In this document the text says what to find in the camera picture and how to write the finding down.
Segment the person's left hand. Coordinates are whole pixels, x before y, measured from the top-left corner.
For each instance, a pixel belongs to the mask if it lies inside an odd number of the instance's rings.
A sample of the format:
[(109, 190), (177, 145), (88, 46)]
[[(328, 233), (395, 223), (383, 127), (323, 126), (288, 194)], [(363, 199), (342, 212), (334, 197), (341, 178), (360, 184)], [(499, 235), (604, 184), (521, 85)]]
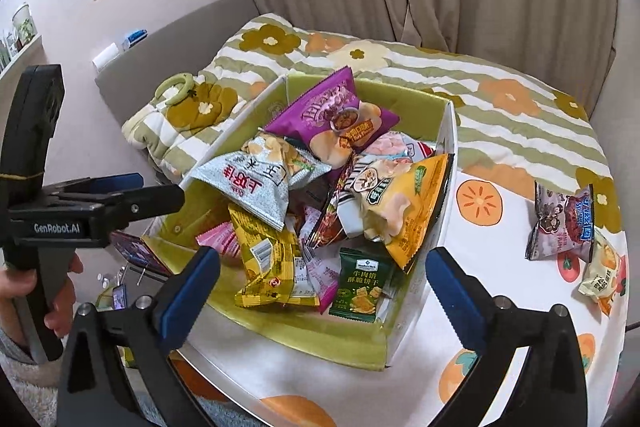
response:
[(46, 329), (58, 338), (65, 337), (72, 328), (76, 291), (68, 274), (81, 274), (84, 265), (75, 251), (55, 249), (53, 260), (59, 268), (66, 261), (62, 286), (47, 312), (47, 299), (43, 297), (38, 268), (29, 255), (22, 257), (4, 248), (1, 268), (1, 329), (21, 348), (29, 344), (30, 332), (39, 319)]

